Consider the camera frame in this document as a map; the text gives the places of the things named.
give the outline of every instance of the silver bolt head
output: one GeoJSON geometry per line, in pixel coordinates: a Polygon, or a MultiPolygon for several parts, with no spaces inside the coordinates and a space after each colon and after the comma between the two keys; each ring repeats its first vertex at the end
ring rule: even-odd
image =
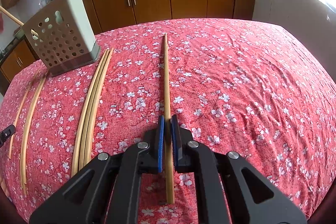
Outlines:
{"type": "Polygon", "coordinates": [[[109,154],[103,152],[98,155],[98,160],[107,160],[109,158],[109,154]]]}
{"type": "Polygon", "coordinates": [[[198,147],[198,142],[197,141],[189,141],[188,142],[188,145],[189,145],[189,147],[191,147],[191,148],[196,148],[196,147],[198,147]]]}
{"type": "Polygon", "coordinates": [[[148,147],[148,143],[146,143],[146,142],[139,142],[139,143],[138,143],[138,147],[139,147],[140,149],[145,149],[145,148],[148,147]]]}
{"type": "Polygon", "coordinates": [[[236,151],[230,151],[228,154],[229,158],[235,160],[239,158],[239,154],[236,151]]]}

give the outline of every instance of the perforated basket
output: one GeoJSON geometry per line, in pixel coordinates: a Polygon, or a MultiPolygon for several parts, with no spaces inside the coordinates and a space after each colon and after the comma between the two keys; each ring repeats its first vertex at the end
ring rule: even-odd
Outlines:
{"type": "Polygon", "coordinates": [[[22,29],[51,76],[97,61],[96,43],[82,0],[53,0],[22,29]],[[34,30],[38,37],[31,33],[34,30]]]}

